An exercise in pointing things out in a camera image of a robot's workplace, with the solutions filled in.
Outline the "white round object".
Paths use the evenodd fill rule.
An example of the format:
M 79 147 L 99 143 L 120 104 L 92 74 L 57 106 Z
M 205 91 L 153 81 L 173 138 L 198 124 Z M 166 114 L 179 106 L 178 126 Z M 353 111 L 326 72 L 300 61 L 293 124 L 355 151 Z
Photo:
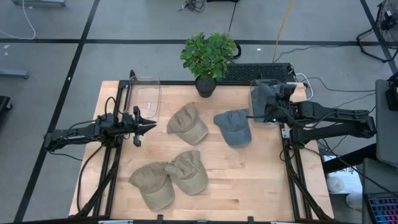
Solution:
M 345 198 L 347 205 L 353 210 L 362 212 L 363 210 L 363 196 L 360 193 L 348 194 Z

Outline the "black desk beam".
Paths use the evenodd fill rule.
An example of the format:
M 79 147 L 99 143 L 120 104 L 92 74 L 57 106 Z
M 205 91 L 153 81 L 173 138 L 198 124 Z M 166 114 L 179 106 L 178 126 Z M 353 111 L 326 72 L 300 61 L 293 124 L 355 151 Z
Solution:
M 376 143 L 350 152 L 342 156 L 335 156 L 334 159 L 323 162 L 323 171 L 326 174 L 336 172 L 348 167 L 356 166 L 363 163 L 364 159 L 376 160 Z

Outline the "grey flat panel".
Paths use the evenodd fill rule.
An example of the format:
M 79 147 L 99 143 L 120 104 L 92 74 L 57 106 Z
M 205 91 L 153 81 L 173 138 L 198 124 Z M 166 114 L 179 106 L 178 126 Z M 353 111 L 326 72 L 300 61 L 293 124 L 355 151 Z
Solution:
M 386 91 L 389 82 L 376 80 L 376 157 L 398 167 L 398 111 L 389 109 Z

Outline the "clear plastic bin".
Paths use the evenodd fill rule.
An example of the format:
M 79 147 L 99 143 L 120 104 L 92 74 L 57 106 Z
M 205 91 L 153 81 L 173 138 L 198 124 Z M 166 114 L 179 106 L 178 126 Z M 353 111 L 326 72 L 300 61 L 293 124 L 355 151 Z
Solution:
M 141 117 L 158 122 L 162 90 L 158 76 L 139 76 L 131 70 L 124 114 L 133 114 L 133 107 L 140 109 Z
M 251 82 L 249 102 L 249 118 L 256 123 L 279 123 L 287 118 L 286 112 L 280 107 L 284 97 L 283 83 L 274 80 L 257 79 Z

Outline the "clear plastic cup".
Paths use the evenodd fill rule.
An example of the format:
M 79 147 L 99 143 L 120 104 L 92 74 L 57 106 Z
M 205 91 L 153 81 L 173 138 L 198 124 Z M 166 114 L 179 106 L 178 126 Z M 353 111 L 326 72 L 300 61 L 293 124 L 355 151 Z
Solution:
M 326 184 L 328 191 L 332 194 L 337 194 L 345 189 L 345 183 L 339 177 L 328 177 L 326 179 Z

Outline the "green leafy plant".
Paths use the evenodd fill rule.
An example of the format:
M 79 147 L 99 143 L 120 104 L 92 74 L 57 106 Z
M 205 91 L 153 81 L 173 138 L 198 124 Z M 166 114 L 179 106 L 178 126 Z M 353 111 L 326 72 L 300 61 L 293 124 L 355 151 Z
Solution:
M 187 68 L 195 78 L 220 80 L 228 72 L 228 64 L 238 50 L 235 41 L 226 33 L 204 33 L 191 36 L 184 43 L 180 53 L 183 68 Z

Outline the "black standing fan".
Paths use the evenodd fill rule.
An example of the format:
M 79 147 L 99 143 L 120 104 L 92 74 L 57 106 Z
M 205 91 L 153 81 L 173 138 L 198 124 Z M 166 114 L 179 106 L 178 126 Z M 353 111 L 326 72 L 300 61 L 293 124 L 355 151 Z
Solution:
M 390 59 L 380 58 L 370 54 L 364 49 L 362 39 L 370 34 L 374 34 L 382 47 L 395 50 Z M 356 37 L 361 52 L 382 63 L 393 61 L 398 56 L 398 0 L 382 0 L 377 5 L 376 18 L 371 28 L 360 33 Z

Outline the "grey furniture foot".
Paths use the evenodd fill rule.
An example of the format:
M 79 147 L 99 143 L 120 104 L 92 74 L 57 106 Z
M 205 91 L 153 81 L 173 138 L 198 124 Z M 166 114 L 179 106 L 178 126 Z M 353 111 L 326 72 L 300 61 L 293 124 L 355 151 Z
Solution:
M 0 68 L 0 77 L 18 77 L 29 79 L 29 72 L 27 70 L 13 70 Z
M 15 5 L 19 4 L 51 4 L 51 5 L 60 5 L 61 7 L 66 6 L 66 0 L 11 0 L 11 2 Z

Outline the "white paper sheet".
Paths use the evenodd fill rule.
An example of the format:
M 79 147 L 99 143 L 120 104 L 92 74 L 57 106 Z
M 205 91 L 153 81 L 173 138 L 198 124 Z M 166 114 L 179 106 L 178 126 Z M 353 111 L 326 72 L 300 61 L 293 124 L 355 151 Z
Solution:
M 353 170 L 352 167 L 345 168 L 336 172 L 326 174 L 328 177 L 339 177 L 345 183 L 345 189 L 337 194 L 351 194 L 351 193 L 362 193 L 363 186 L 359 174 Z

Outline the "blue-grey baseball cap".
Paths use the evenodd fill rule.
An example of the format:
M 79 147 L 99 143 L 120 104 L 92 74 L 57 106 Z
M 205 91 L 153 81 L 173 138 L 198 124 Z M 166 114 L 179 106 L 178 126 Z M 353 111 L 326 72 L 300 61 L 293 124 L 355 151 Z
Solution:
M 251 130 L 247 116 L 248 109 L 231 110 L 214 116 L 213 122 L 219 127 L 221 134 L 231 147 L 243 147 L 251 140 Z
M 280 92 L 279 85 L 269 85 L 261 80 L 254 81 L 254 88 L 251 92 L 252 110 L 254 116 L 263 116 L 264 109 L 269 97 L 276 96 Z

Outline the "grey laptop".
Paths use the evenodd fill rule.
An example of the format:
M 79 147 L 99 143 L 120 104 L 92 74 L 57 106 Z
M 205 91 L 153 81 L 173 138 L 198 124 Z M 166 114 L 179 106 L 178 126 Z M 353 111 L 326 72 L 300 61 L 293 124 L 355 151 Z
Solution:
M 398 167 L 372 159 L 363 161 L 363 174 L 390 192 L 398 195 Z M 387 191 L 363 177 L 364 194 L 381 194 Z

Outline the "black chair base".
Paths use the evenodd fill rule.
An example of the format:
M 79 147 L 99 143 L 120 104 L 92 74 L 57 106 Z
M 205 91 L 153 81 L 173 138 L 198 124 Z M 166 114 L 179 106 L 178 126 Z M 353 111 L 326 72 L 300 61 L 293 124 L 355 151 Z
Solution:
M 8 96 L 0 96 L 0 113 L 12 109 L 13 105 L 11 104 L 10 100 L 11 99 Z

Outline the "rainbow backlit keyboard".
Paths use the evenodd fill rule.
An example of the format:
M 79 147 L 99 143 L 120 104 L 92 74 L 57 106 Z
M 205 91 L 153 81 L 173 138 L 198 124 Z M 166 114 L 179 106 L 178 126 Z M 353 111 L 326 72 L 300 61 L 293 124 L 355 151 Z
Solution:
M 389 193 L 365 194 L 372 224 L 398 224 L 398 197 Z

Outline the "tan baseball cap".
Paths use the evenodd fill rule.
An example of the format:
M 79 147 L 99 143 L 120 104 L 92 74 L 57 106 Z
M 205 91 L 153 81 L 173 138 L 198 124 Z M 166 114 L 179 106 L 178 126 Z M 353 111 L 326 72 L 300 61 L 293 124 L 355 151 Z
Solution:
M 196 195 L 208 185 L 208 175 L 201 161 L 200 151 L 186 151 L 165 166 L 165 172 L 187 195 Z
M 176 134 L 192 146 L 208 134 L 208 127 L 200 119 L 194 102 L 187 103 L 172 115 L 167 123 L 167 134 Z
M 152 211 L 158 211 L 175 199 L 175 191 L 165 168 L 168 162 L 154 162 L 135 170 L 129 183 L 137 187 L 147 207 Z

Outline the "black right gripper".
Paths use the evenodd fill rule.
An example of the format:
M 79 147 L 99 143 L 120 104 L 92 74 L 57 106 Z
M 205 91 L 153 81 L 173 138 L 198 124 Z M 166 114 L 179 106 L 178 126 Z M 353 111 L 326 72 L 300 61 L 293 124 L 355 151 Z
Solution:
M 295 105 L 290 101 L 296 85 L 266 85 L 267 100 L 264 115 L 247 116 L 249 119 L 262 119 L 271 123 L 295 123 Z

